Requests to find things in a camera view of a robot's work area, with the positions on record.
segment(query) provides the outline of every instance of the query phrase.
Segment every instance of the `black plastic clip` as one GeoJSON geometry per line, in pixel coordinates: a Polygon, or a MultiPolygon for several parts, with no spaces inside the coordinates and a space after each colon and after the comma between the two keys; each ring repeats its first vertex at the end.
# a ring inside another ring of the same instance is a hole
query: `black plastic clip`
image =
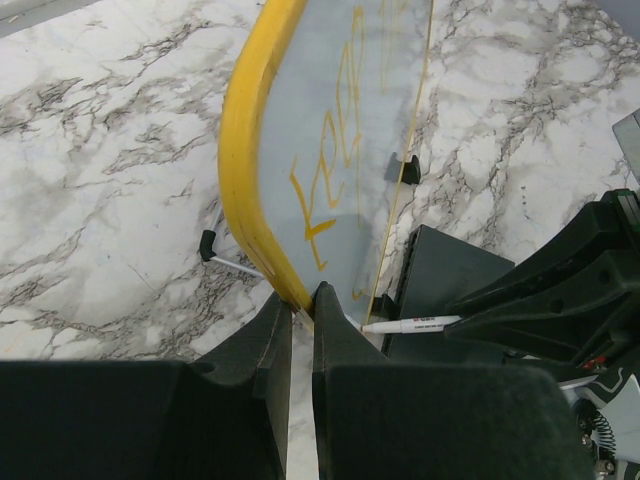
{"type": "Polygon", "coordinates": [[[200,237],[200,248],[198,251],[200,252],[200,257],[203,262],[208,262],[217,254],[213,251],[213,242],[216,240],[216,232],[213,230],[204,230],[202,232],[202,237],[200,237]]]}
{"type": "Polygon", "coordinates": [[[405,164],[404,170],[402,171],[402,183],[407,185],[419,185],[421,176],[420,159],[417,155],[413,155],[411,157],[411,162],[405,164]]]}
{"type": "Polygon", "coordinates": [[[371,315],[394,320],[398,316],[398,307],[389,295],[383,293],[382,296],[373,299],[371,315]]]}

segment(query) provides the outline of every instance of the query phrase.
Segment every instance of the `yellow plastic edge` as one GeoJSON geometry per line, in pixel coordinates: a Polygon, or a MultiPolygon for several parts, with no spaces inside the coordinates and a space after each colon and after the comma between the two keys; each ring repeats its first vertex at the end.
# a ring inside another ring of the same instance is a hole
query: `yellow plastic edge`
{"type": "Polygon", "coordinates": [[[420,75],[420,86],[418,87],[418,94],[416,95],[416,103],[413,107],[413,118],[409,124],[409,131],[407,132],[407,144],[404,149],[404,158],[402,159],[402,167],[400,169],[400,175],[398,175],[398,183],[396,184],[396,194],[393,199],[393,207],[391,208],[391,215],[389,216],[389,224],[387,225],[387,233],[384,237],[382,245],[382,253],[380,263],[378,264],[378,273],[376,275],[376,281],[373,285],[373,291],[371,292],[371,300],[369,301],[369,308],[367,309],[367,318],[365,324],[369,323],[371,319],[371,310],[373,309],[373,301],[376,296],[376,289],[378,288],[378,281],[380,280],[380,272],[382,271],[382,263],[384,261],[384,254],[387,250],[387,242],[389,241],[389,233],[391,233],[391,225],[393,225],[396,216],[396,206],[398,203],[398,195],[400,194],[400,182],[402,181],[402,174],[404,172],[404,166],[409,157],[409,148],[411,147],[411,141],[413,140],[413,132],[416,129],[416,119],[418,118],[418,109],[420,108],[420,98],[422,96],[422,88],[424,87],[424,80],[427,77],[427,67],[429,65],[429,46],[431,45],[431,25],[433,24],[433,11],[436,0],[431,0],[431,12],[429,13],[429,25],[427,26],[427,46],[425,49],[424,60],[422,63],[422,73],[420,75]]]}
{"type": "Polygon", "coordinates": [[[268,0],[251,30],[224,101],[218,177],[227,224],[240,247],[283,300],[310,311],[311,296],[265,221],[258,185],[263,113],[306,5],[307,0],[268,0]],[[254,245],[260,245],[262,253],[254,245]]]}

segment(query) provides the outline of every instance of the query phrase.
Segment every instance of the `yellow scribble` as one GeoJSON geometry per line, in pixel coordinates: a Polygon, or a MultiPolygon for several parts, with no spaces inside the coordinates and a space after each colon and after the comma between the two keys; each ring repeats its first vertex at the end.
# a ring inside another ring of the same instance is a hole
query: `yellow scribble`
{"type": "Polygon", "coordinates": [[[355,158],[356,163],[356,198],[358,205],[358,225],[360,225],[361,218],[361,203],[360,203],[360,139],[362,134],[360,132],[360,71],[362,69],[362,62],[364,59],[364,46],[365,46],[365,25],[364,25],[364,9],[362,6],[357,6],[353,10],[353,21],[351,24],[351,39],[345,42],[340,57],[340,66],[338,68],[338,78],[336,82],[336,110],[338,115],[338,129],[336,131],[336,125],[333,120],[333,114],[331,109],[328,109],[325,113],[324,122],[322,126],[322,135],[320,139],[320,152],[318,155],[318,163],[316,166],[316,172],[311,182],[311,192],[309,195],[309,202],[307,203],[304,190],[295,174],[298,157],[296,156],[293,161],[293,166],[289,173],[289,180],[291,181],[298,200],[300,201],[300,207],[305,221],[305,233],[304,238],[311,244],[311,250],[313,257],[318,268],[318,271],[323,271],[328,261],[322,261],[320,253],[318,252],[318,246],[316,244],[315,237],[327,230],[331,229],[337,222],[337,218],[326,220],[318,225],[312,225],[313,213],[316,207],[316,188],[320,175],[324,179],[325,192],[327,197],[327,203],[330,210],[335,209],[342,199],[342,193],[344,189],[344,182],[340,184],[337,195],[333,195],[331,187],[331,177],[336,166],[336,160],[338,158],[338,147],[340,148],[340,154],[343,159],[345,168],[351,168],[352,162],[355,158]],[[342,98],[342,86],[347,86],[347,98],[346,108],[343,106],[344,99],[342,98]],[[352,139],[347,138],[347,125],[353,120],[355,125],[355,134],[352,139]],[[330,165],[327,164],[325,144],[328,134],[331,135],[333,140],[333,154],[330,161],[330,165]]]}
{"type": "Polygon", "coordinates": [[[409,4],[408,0],[381,0],[378,16],[382,21],[382,47],[380,48],[380,91],[389,88],[391,59],[395,53],[401,31],[400,18],[409,4]]]}
{"type": "Polygon", "coordinates": [[[360,300],[360,297],[364,295],[364,290],[360,290],[358,293],[356,293],[356,289],[352,288],[351,289],[351,298],[353,298],[353,300],[355,302],[357,302],[358,300],[360,300]]]}

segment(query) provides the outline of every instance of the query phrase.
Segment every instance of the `marble floor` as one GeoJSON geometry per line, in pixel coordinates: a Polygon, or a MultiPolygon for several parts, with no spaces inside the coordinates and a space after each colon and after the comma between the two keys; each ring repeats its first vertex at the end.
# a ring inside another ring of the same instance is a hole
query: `marble floor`
{"type": "MultiPolygon", "coordinates": [[[[197,255],[248,0],[102,0],[0,39],[0,359],[180,358],[249,320],[265,281],[197,255]]],[[[381,290],[424,223],[515,261],[638,185],[611,125],[638,44],[585,0],[437,0],[381,290]]],[[[233,239],[217,250],[246,262],[233,239]]],[[[312,338],[295,330],[289,477],[317,478],[312,338]]]]}

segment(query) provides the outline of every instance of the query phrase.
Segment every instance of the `white marker pen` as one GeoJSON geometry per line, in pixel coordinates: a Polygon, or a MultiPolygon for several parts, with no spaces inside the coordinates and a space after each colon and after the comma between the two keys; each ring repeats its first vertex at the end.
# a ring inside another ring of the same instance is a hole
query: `white marker pen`
{"type": "Polygon", "coordinates": [[[461,320],[457,315],[444,317],[424,317],[378,322],[360,327],[363,333],[433,333],[441,332],[444,327],[461,320]]]}

